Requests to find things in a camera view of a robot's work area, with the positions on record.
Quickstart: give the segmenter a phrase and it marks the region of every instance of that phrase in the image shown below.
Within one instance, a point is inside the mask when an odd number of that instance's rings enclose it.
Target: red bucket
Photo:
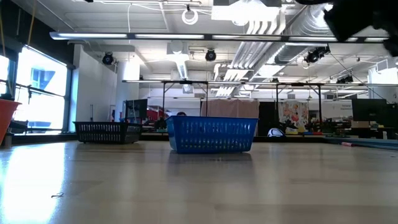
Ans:
[[[0,99],[0,143],[6,135],[8,126],[10,125],[12,115],[20,103]]]

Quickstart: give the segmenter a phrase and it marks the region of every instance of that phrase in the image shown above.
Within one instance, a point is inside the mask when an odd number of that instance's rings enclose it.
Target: window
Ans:
[[[15,120],[28,128],[62,129],[68,69],[44,54],[24,47],[19,54]]]
[[[2,82],[2,80],[4,81],[7,80],[8,65],[9,65],[8,58],[0,56],[0,94],[6,93],[7,90],[6,82]]]

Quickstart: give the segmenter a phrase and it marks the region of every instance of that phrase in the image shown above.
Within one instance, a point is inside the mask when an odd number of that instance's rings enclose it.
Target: black plastic basket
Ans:
[[[126,144],[139,140],[141,124],[115,122],[74,122],[80,142]]]

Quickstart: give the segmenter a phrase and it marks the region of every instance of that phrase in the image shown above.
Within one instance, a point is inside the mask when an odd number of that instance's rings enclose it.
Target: blue plastic basket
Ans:
[[[171,116],[171,147],[178,153],[248,152],[258,119]]]

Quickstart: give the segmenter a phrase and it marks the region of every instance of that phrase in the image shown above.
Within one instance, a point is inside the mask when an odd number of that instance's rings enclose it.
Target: wooden floor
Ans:
[[[398,223],[398,151],[258,143],[178,155],[167,142],[68,142],[3,149],[0,168],[1,223]]]

